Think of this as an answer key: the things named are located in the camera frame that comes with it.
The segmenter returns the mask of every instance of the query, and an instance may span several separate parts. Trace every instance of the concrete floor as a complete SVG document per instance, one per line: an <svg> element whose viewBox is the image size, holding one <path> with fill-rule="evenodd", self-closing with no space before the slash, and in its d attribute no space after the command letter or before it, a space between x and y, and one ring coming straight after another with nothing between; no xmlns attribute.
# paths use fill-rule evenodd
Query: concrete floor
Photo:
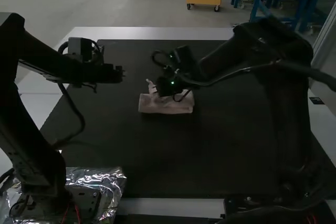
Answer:
<svg viewBox="0 0 336 224"><path fill-rule="evenodd" d="M327 9L332 1L320 0ZM222 0L220 13L212 6L188 11L185 0L0 0L1 12L21 14L26 29L52 47L76 26L230 27L248 21L250 10L230 0ZM27 72L19 68L16 82Z"/></svg>

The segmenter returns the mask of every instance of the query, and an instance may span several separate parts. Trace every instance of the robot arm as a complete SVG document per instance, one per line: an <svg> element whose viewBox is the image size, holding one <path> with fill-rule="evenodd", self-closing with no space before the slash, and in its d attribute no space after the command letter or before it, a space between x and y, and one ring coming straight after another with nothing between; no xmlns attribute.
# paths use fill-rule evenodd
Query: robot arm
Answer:
<svg viewBox="0 0 336 224"><path fill-rule="evenodd" d="M152 60L163 68L156 89L161 96L175 95L184 89L209 87L252 73L264 87L268 99L279 181L302 185L300 197L303 197L307 181L301 175L312 161L308 77L324 82L333 91L336 91L336 79L311 69L310 44L275 18L241 24L234 28L234 33L200 61L193 58L187 46L169 54L154 52ZM165 61L158 61L159 54L165 55Z"/></svg>
<svg viewBox="0 0 336 224"><path fill-rule="evenodd" d="M121 82L122 68L103 63L101 49L91 44L91 40L70 38L61 47L62 51L68 47L63 55L26 32L21 16L0 13L0 148L13 163L23 195L32 196L45 212L64 211L69 202L65 162L21 102L14 83L17 65L59 85Z"/></svg>

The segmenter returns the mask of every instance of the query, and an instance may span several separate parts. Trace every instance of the folded cloth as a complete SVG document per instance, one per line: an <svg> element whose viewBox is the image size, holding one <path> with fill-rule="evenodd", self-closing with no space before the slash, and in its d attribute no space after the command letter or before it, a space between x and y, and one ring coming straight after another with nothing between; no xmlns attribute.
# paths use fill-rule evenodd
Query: folded cloth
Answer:
<svg viewBox="0 0 336 224"><path fill-rule="evenodd" d="M193 92L190 91L181 102L175 102L173 97L160 97L155 85L148 79L149 94L140 94L139 112L141 113L160 113L160 114L185 114L193 113L195 105ZM178 101L188 92L183 90L182 93L175 95Z"/></svg>

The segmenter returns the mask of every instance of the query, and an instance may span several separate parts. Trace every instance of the aluminum foil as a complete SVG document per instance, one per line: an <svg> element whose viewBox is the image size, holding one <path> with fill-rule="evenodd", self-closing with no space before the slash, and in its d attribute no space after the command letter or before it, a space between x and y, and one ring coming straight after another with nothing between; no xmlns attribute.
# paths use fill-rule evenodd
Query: aluminum foil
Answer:
<svg viewBox="0 0 336 224"><path fill-rule="evenodd" d="M66 186L82 186L100 190L101 200L92 223L112 224L116 216L126 177L121 168L68 167ZM0 223L3 224L59 224L58 221L13 220L9 217L10 207L19 199L20 188L10 188L0 197Z"/></svg>

